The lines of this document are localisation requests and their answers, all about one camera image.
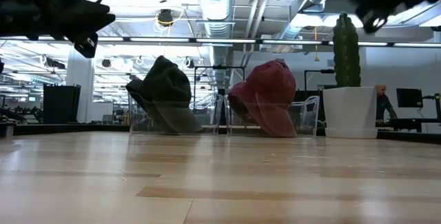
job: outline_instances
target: ceiling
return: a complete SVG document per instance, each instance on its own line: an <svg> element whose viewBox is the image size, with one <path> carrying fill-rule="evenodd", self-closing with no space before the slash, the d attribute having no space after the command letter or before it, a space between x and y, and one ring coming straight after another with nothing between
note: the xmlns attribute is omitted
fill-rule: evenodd
<svg viewBox="0 0 441 224"><path fill-rule="evenodd" d="M252 0L234 0L233 37L243 38L250 15ZM203 37L205 35L200 0L103 0L116 15L116 21L99 31L100 37ZM258 27L257 37L263 34L278 34L290 21L295 13L289 13L292 0L269 0L263 13L263 21ZM170 29L156 26L156 15L161 9L170 9L176 20ZM315 14L321 19L340 14L345 11L353 13L355 6L348 0L327 0L323 13ZM405 11L398 8L391 17L391 25L386 26L375 35L365 35L359 29L361 41L426 41L433 36L429 27L419 25L430 21L441 12L438 4L423 4L414 10ZM303 39L330 40L331 26L303 28L300 36ZM43 41L0 41L0 55L5 71L19 71L18 74L6 73L3 85L26 85L27 88L41 87L42 83L63 83L66 70L49 68L44 57L54 59L68 66L68 55L71 45L62 42ZM193 69L184 65L186 59L194 60L196 65L211 65L208 47L172 47L155 45L99 45L96 51L95 98L114 99L126 102L126 94L122 94L122 86L130 79L124 75L130 72L143 78L152 66L155 58L165 55L173 60L189 75ZM112 61L110 68L101 64L104 59ZM212 79L202 77L197 83L196 97L202 99L212 92L209 82ZM0 88L5 93L17 92L17 88Z"/></svg>

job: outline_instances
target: computer monitor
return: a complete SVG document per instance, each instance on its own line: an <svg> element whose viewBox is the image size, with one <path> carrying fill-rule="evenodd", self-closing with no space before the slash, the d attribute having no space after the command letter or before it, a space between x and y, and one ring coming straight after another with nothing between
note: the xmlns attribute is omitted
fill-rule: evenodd
<svg viewBox="0 0 441 224"><path fill-rule="evenodd" d="M397 89L399 108L422 108L420 89Z"/></svg>

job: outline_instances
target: desk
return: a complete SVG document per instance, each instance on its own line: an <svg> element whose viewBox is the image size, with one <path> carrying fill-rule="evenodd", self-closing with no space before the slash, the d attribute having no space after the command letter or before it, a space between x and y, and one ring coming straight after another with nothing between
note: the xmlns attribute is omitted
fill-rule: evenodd
<svg viewBox="0 0 441 224"><path fill-rule="evenodd" d="M432 118L401 118L391 119L388 123L379 125L381 128L393 128L395 131L399 130L416 130L422 132L422 123L439 123L438 119Z"/></svg>

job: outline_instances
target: wooden table surface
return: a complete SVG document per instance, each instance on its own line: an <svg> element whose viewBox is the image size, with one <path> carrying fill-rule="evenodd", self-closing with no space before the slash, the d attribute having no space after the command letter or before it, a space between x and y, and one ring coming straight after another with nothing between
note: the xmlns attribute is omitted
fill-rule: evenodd
<svg viewBox="0 0 441 224"><path fill-rule="evenodd" d="M441 146L16 136L0 140L0 223L441 223Z"/></svg>

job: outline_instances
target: white wall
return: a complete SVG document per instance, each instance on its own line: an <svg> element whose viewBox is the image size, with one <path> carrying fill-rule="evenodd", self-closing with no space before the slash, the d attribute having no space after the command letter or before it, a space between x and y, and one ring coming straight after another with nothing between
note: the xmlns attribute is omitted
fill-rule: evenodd
<svg viewBox="0 0 441 224"><path fill-rule="evenodd" d="M235 52L235 65L239 65L242 52ZM255 52L249 60L246 69L248 75L254 66L260 65L272 59L284 59L296 78L297 88L303 90L304 70L329 69L327 60L333 59L330 52L318 53L319 62L315 62L315 53L304 55L295 54L271 54ZM423 95L441 93L441 49L422 48L362 48L360 49L360 63L362 66L362 85L374 86L377 83L387 85L387 96L398 117L420 118L415 109L398 108L396 88L421 89ZM317 85L335 85L336 81L332 74L308 74L308 90L316 90ZM424 108L421 111L424 118L436 118L435 101L424 100ZM441 133L438 124L428 124L430 132Z"/></svg>

